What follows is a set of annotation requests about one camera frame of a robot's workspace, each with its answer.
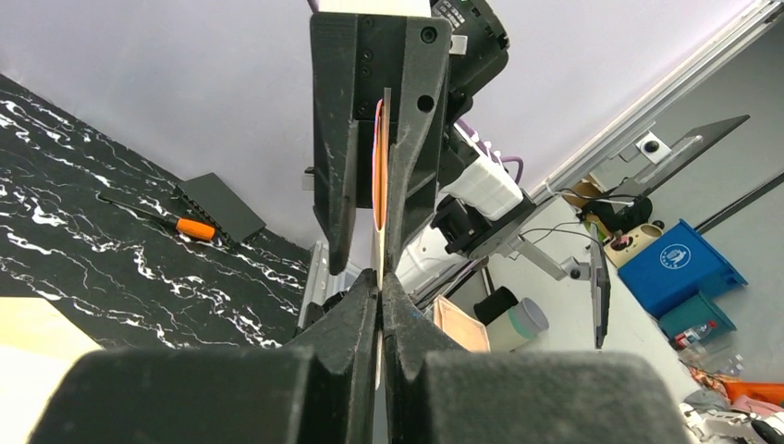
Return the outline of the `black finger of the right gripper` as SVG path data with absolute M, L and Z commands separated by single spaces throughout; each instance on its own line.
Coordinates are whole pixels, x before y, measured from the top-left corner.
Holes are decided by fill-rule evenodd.
M 354 114 L 359 15 L 311 16 L 314 205 L 329 273 L 347 267 L 357 209 L 359 123 Z
M 385 267 L 433 217 L 444 127 L 451 27 L 443 18 L 406 19 L 397 129 L 390 148 Z

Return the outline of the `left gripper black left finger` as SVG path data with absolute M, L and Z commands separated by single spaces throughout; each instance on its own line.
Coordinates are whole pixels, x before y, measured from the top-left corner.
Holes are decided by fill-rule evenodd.
M 33 443 L 369 443 L 378 288 L 345 297 L 279 349 L 113 349 L 79 358 Z

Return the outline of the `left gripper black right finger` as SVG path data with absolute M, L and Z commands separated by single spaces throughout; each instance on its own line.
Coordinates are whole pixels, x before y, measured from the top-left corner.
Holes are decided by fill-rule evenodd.
M 684 443 L 653 366 L 625 352 L 466 351 L 413 305 L 380 290 L 393 443 Z

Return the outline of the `tan letter paper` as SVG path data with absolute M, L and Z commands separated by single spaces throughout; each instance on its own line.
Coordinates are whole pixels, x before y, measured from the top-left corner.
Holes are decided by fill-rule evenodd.
M 372 209 L 374 218 L 373 266 L 378 293 L 383 288 L 385 274 L 385 241 L 387 220 L 388 152 L 391 125 L 392 90 L 385 87 L 377 103 L 374 120 L 374 146 L 372 151 Z

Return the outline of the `cream envelope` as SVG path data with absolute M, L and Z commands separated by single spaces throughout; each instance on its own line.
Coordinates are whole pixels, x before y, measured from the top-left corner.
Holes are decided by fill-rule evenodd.
M 71 366 L 101 346 L 46 299 L 1 298 L 1 441 L 25 443 Z

